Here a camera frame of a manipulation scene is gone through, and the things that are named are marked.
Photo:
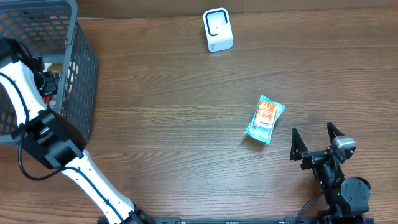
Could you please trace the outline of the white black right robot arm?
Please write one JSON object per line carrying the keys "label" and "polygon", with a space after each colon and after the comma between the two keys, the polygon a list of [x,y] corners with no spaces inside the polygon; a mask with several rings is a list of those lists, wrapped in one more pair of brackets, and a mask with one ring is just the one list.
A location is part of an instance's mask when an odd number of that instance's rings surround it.
{"label": "white black right robot arm", "polygon": [[[301,169],[312,170],[321,192],[310,199],[299,211],[295,223],[373,223],[364,214],[369,211],[371,185],[361,177],[345,178],[341,165],[350,159],[356,150],[356,141],[343,134],[333,123],[327,123],[330,145],[322,151],[308,151],[298,130],[292,129],[290,160],[301,161]],[[304,219],[304,211],[321,196],[325,198],[326,210],[315,217]]]}

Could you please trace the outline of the beige pet treat bag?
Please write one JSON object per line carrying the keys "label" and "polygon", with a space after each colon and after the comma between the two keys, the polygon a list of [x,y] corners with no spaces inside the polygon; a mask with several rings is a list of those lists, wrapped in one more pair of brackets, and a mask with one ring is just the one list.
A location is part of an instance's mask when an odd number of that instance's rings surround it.
{"label": "beige pet treat bag", "polygon": [[[62,63],[49,63],[49,62],[45,62],[45,72],[51,72],[54,76],[55,79],[55,83],[58,84],[59,80],[60,80],[60,74],[62,72],[62,68],[63,68],[63,64]],[[43,97],[44,103],[46,105],[48,105],[51,101],[56,101],[56,95],[57,93],[55,93],[52,96],[46,96]]]}

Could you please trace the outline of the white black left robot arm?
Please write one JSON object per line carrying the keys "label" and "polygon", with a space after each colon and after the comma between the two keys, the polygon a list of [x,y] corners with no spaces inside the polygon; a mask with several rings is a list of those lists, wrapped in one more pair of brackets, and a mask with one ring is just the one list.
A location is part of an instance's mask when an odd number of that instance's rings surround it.
{"label": "white black left robot arm", "polygon": [[42,165],[74,181],[99,207],[108,223],[153,223],[153,219],[106,178],[85,149],[80,132],[63,116],[46,107],[31,68],[21,60],[1,63],[1,85],[16,113],[11,136]]}

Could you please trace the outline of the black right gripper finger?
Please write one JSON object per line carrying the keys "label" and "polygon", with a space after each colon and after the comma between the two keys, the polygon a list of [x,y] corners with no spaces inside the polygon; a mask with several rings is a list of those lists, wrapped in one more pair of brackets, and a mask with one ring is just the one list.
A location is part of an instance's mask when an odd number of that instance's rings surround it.
{"label": "black right gripper finger", "polygon": [[290,160],[297,161],[303,159],[304,155],[308,153],[308,149],[303,142],[298,130],[292,129],[292,145],[290,150]]}
{"label": "black right gripper finger", "polygon": [[334,138],[344,136],[344,134],[332,122],[328,122],[326,126],[330,143],[333,142]]}

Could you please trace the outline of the teal orange snack packet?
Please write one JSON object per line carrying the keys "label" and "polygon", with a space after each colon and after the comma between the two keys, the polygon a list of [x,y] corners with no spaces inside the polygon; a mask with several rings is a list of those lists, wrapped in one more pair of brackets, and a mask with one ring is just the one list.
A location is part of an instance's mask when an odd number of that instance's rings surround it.
{"label": "teal orange snack packet", "polygon": [[270,144],[275,123],[284,110],[284,105],[261,95],[254,116],[244,133],[255,140]]}

